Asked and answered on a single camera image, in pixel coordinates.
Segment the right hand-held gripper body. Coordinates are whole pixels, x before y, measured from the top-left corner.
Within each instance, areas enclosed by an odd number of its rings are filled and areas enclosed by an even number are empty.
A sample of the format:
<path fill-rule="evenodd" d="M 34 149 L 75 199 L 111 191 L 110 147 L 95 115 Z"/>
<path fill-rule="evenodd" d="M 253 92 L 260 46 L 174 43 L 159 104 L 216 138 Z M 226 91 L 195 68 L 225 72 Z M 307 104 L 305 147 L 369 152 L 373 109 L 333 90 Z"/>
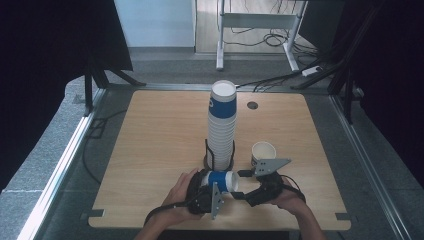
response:
<path fill-rule="evenodd" d="M 260 159 L 251 170 L 252 176 L 260 183 L 258 189 L 245 195 L 245 200 L 254 207 L 277 198 L 283 191 L 284 181 L 278 170 L 291 162 L 288 158 Z"/>

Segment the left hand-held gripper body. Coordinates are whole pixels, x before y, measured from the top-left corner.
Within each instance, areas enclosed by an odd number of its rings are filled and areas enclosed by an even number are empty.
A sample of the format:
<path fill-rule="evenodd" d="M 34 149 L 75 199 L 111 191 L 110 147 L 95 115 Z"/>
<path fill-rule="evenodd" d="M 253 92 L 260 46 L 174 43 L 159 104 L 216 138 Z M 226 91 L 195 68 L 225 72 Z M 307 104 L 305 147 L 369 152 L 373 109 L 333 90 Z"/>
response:
<path fill-rule="evenodd" d="M 222 192 L 219 191 L 217 183 L 214 183 L 212 186 L 200 187 L 199 172 L 192 177 L 189 183 L 186 206 L 192 214 L 210 213 L 211 219 L 215 220 L 224 204 Z"/>

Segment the blue white paper cup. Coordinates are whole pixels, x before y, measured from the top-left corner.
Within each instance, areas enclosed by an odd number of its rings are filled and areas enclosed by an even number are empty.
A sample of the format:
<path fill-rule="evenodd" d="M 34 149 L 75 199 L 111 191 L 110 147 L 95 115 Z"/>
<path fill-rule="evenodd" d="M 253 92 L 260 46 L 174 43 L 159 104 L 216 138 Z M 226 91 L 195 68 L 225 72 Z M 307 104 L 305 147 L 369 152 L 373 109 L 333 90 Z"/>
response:
<path fill-rule="evenodd" d="M 217 183 L 220 192 L 236 192 L 239 187 L 239 176 L 233 171 L 210 171 L 209 185 Z"/>
<path fill-rule="evenodd" d="M 253 166 L 255 166 L 259 160 L 275 158 L 276 149 L 269 142 L 260 141 L 255 143 L 251 148 L 251 164 Z"/>

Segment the stack of white paper cups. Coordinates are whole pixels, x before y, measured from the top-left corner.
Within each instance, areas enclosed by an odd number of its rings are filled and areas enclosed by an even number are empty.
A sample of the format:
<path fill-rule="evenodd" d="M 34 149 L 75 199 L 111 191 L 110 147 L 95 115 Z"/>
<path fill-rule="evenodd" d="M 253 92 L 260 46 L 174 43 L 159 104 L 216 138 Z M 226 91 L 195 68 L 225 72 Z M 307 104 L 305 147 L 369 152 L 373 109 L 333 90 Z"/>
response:
<path fill-rule="evenodd" d="M 227 80 L 212 85 L 208 110 L 208 166 L 216 171 L 230 168 L 237 118 L 237 89 Z"/>

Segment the person's left hand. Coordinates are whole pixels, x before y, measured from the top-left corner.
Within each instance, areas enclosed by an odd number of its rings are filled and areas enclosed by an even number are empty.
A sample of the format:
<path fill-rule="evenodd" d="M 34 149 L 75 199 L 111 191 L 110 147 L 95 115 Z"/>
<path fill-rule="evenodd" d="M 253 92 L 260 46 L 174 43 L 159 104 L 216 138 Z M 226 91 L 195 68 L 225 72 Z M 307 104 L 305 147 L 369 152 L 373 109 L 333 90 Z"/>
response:
<path fill-rule="evenodd" d="M 194 168 L 189 173 L 182 173 L 175 185 L 171 188 L 165 200 L 164 205 L 182 203 L 186 199 L 187 190 L 192 177 L 198 172 L 198 168 Z M 200 220 L 202 215 L 195 215 L 189 212 L 186 207 L 173 207 L 164 210 L 161 213 L 167 226 L 173 226 L 185 221 Z"/>

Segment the person's right hand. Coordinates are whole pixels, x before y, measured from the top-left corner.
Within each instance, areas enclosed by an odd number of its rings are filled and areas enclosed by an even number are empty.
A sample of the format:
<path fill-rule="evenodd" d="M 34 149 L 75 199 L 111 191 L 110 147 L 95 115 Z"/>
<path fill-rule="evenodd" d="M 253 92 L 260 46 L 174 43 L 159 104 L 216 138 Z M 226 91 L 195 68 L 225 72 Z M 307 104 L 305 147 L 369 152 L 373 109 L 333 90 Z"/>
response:
<path fill-rule="evenodd" d="M 268 204 L 284 209 L 295 217 L 303 217 L 305 215 L 305 202 L 295 192 L 290 190 L 283 190 L 276 198 L 268 201 Z"/>

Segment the black metal stand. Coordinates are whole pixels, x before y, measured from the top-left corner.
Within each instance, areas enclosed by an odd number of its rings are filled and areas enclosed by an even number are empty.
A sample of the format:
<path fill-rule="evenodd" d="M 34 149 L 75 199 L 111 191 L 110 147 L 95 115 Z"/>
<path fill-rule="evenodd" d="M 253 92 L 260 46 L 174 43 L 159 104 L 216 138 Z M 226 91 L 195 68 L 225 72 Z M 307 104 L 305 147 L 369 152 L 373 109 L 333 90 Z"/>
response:
<path fill-rule="evenodd" d="M 344 90 L 342 112 L 349 124 L 352 123 L 351 109 L 353 100 L 353 79 L 346 60 L 341 60 L 327 70 L 323 70 L 317 75 L 313 76 L 310 80 L 299 85 L 292 86 L 293 90 L 303 90 L 315 83 L 323 80 L 326 77 L 333 75 L 334 78 L 330 81 L 327 87 L 329 95 L 337 95 Z"/>
<path fill-rule="evenodd" d="M 94 57 L 89 57 L 84 75 L 85 117 L 89 116 L 94 109 L 92 82 L 95 82 L 100 89 L 107 89 L 109 86 L 109 80 L 105 71 L 111 71 L 113 74 L 120 77 L 130 85 L 146 86 L 146 83 L 134 79 L 130 75 L 124 73 L 122 70 L 110 67 L 103 61 L 97 60 Z"/>

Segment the white power strip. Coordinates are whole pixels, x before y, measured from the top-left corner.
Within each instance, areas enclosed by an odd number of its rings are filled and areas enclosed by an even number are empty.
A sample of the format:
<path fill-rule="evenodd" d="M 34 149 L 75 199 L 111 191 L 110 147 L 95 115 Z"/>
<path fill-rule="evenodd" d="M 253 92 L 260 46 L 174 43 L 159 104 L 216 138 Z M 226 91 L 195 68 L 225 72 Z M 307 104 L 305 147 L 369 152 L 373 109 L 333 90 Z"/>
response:
<path fill-rule="evenodd" d="M 308 77 L 310 75 L 314 75 L 320 71 L 322 71 L 323 69 L 320 66 L 314 66 L 308 69 L 305 69 L 302 71 L 302 76 L 304 77 Z"/>

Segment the black curtain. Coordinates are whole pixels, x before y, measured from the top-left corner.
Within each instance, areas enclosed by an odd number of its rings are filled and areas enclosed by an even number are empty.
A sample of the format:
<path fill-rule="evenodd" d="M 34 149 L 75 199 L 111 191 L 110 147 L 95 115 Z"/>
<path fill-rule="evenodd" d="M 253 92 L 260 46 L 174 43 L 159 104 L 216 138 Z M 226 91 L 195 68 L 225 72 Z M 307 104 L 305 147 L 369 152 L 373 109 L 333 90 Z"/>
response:
<path fill-rule="evenodd" d="M 0 191 L 90 67 L 132 68 L 114 0 L 0 0 Z"/>
<path fill-rule="evenodd" d="M 361 107 L 424 187 L 424 0 L 310 0 L 299 34 L 343 60 Z"/>

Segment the white panel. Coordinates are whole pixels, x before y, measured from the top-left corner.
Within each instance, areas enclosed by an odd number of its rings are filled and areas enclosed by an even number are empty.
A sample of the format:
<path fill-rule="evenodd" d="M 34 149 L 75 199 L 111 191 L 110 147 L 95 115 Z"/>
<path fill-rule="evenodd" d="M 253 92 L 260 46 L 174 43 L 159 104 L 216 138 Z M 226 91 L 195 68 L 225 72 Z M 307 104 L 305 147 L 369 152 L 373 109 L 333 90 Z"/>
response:
<path fill-rule="evenodd" d="M 194 47 L 196 0 L 114 0 L 128 47 Z"/>

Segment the aluminium rail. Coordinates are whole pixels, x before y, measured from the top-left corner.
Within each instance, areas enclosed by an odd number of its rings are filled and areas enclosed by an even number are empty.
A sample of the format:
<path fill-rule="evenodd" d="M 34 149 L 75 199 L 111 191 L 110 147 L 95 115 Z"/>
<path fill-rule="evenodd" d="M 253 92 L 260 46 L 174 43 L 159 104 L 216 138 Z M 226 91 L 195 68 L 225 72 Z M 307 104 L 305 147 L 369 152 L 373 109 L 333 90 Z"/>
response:
<path fill-rule="evenodd" d="M 104 89 L 97 89 L 93 97 L 93 110 L 91 113 L 84 113 L 78 121 L 72 135 L 63 149 L 60 158 L 58 159 L 55 168 L 49 175 L 42 190 L 23 190 L 23 193 L 38 193 L 39 198 L 31 209 L 31 213 L 27 216 L 16 240 L 34 240 L 40 227 L 46 219 L 46 216 L 51 208 L 55 197 L 66 177 L 66 174 L 72 165 L 72 162 L 77 154 L 80 144 L 83 142 L 90 125 L 92 124 L 95 114 L 99 109 L 99 104 L 107 93 Z"/>
<path fill-rule="evenodd" d="M 411 235 L 403 221 L 398 208 L 396 207 L 391 195 L 389 194 L 385 184 L 377 173 L 371 158 L 369 157 L 361 139 L 359 138 L 354 126 L 347 120 L 344 115 L 342 103 L 337 96 L 330 95 L 329 100 L 333 105 L 339 121 L 344 129 L 353 150 L 355 151 L 358 161 L 373 189 L 379 205 L 396 237 L 397 240 L 412 240 Z"/>

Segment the white metal desk frame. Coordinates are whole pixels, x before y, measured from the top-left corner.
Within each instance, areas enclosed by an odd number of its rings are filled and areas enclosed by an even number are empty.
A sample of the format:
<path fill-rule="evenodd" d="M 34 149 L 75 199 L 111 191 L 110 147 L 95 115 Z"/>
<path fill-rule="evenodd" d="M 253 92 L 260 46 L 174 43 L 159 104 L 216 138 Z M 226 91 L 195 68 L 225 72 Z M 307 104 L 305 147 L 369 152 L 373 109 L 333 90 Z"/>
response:
<path fill-rule="evenodd" d="M 300 9 L 293 15 L 281 14 L 254 14 L 225 12 L 225 0 L 217 0 L 217 21 L 219 37 L 216 50 L 216 69 L 224 69 L 224 29 L 225 28 L 255 28 L 255 29 L 284 29 L 289 31 L 288 40 L 283 44 L 286 58 L 293 72 L 299 67 L 292 52 L 295 38 L 303 18 L 307 2 L 300 4 Z"/>

